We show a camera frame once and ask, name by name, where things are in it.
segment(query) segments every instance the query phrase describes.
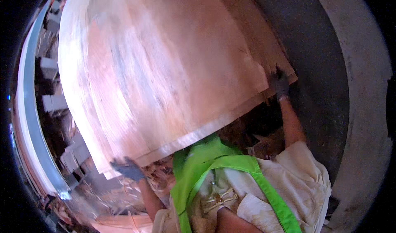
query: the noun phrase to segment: forearm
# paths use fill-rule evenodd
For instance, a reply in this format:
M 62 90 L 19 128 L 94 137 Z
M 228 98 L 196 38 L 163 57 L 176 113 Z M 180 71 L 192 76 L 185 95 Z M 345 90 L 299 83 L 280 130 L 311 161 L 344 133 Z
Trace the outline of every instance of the forearm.
M 283 131 L 285 133 L 286 148 L 291 144 L 302 141 L 305 142 L 305 134 L 289 99 L 283 99 L 279 102 L 282 111 Z
M 141 179 L 137 183 L 137 185 L 139 186 L 140 191 L 142 193 L 143 202 L 146 206 L 147 214 L 150 217 L 151 221 L 154 222 L 155 214 L 157 214 L 157 211 L 160 209 L 166 209 L 166 207 L 162 203 L 160 198 L 158 198 L 158 196 L 151 189 L 149 183 L 145 178 Z
M 227 207 L 223 207 L 217 211 L 217 227 L 215 233 L 234 233 L 234 232 L 250 232 L 260 233 L 261 230 L 238 217 Z

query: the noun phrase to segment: plywood sheet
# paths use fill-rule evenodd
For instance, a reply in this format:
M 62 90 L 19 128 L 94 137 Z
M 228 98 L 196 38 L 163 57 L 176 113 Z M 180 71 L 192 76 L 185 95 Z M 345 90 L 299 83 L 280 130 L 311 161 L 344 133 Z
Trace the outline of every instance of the plywood sheet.
M 252 45 L 223 0 L 67 0 L 59 72 L 98 171 L 126 155 L 146 166 L 262 102 L 262 66 L 288 62 Z

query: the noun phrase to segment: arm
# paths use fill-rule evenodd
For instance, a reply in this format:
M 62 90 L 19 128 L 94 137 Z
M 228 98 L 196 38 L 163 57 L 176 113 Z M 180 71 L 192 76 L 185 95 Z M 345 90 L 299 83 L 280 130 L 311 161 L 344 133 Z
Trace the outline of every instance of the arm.
M 160 209 L 166 209 L 165 205 L 162 203 L 160 198 L 151 189 L 149 183 L 146 180 L 146 176 L 140 170 L 139 166 L 136 165 L 134 161 L 125 157 L 126 164 L 119 164 L 116 160 L 111 162 L 111 166 L 123 176 L 131 178 L 137 182 L 140 188 L 143 202 L 146 206 L 146 211 L 151 221 L 154 222 L 155 215 Z
M 276 96 L 282 111 L 286 148 L 297 141 L 305 142 L 303 128 L 289 101 L 289 82 L 286 74 L 278 66 L 276 66 L 276 74 L 272 75 L 271 82 L 275 85 Z
M 261 233 L 261 230 L 238 217 L 227 207 L 223 207 L 217 211 L 217 227 L 215 233 L 234 233 L 234 232 L 250 232 Z
M 158 198 L 158 196 L 151 189 L 146 179 L 141 179 L 137 183 L 137 185 L 139 186 L 140 191 L 142 192 L 143 202 L 146 206 L 147 214 L 150 217 L 151 221 L 154 222 L 157 211 L 159 211 L 160 209 L 166 209 L 166 207 L 162 203 L 160 198 Z
M 305 134 L 301 123 L 290 104 L 287 97 L 280 100 L 280 110 L 282 111 L 283 131 L 285 133 L 286 148 L 297 141 L 305 142 Z

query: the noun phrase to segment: metal frame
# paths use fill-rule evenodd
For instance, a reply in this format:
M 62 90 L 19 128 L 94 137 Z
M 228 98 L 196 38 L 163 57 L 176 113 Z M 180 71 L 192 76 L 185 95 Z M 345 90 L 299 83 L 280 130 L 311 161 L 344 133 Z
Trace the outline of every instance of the metal frame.
M 70 187 L 67 185 L 64 177 L 52 159 L 50 150 L 48 149 L 47 142 L 41 129 L 34 89 L 37 42 L 46 12 L 50 6 L 50 2 L 51 0 L 48 0 L 38 14 L 35 23 L 33 23 L 30 39 L 28 40 L 23 76 L 23 102 L 25 104 L 28 131 L 38 160 L 42 165 L 42 168 L 49 181 L 52 183 L 61 199 L 70 199 Z

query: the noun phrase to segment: glove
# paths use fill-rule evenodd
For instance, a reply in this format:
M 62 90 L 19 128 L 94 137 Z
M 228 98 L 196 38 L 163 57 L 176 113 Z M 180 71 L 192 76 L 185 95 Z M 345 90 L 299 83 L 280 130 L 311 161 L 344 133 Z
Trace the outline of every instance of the glove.
M 276 65 L 276 73 L 271 77 L 271 83 L 275 86 L 276 97 L 278 98 L 279 102 L 281 99 L 288 96 L 289 82 L 286 78 L 286 73 L 282 71 L 278 65 Z
M 132 180 L 138 182 L 146 176 L 143 174 L 139 166 L 131 160 L 129 157 L 124 157 L 126 164 L 119 164 L 116 159 L 110 162 L 113 169 L 120 172 L 123 176 L 131 178 Z

